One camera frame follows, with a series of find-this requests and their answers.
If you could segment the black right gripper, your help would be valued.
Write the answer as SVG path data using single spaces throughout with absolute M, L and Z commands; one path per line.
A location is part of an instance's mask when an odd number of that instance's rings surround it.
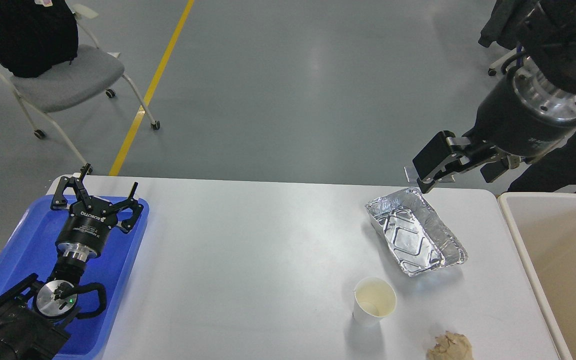
M 539 157 L 575 131 L 576 94 L 541 70 L 508 71 L 479 105 L 470 137 L 442 130 L 413 158 L 418 188 L 427 194 L 439 180 L 475 168 L 493 183 L 509 170 L 506 153 Z

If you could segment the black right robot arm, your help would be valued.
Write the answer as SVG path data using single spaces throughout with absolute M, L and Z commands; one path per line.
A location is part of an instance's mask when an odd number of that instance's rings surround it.
M 413 158 L 419 191 L 479 168 L 491 183 L 576 131 L 576 0 L 498 0 L 478 43 L 510 50 L 461 136 L 437 132 Z

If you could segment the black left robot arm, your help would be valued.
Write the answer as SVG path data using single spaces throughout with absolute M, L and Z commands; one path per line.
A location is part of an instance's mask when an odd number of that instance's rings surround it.
M 145 205 L 135 182 L 126 198 L 112 201 L 87 191 L 90 171 L 62 176 L 50 210 L 66 218 L 55 239 L 55 264 L 45 280 L 32 272 L 0 294 L 0 360 L 52 360 L 71 339 L 73 321 L 103 315 L 109 287 L 99 281 L 83 283 L 89 261 L 102 256 L 114 229 L 134 230 Z

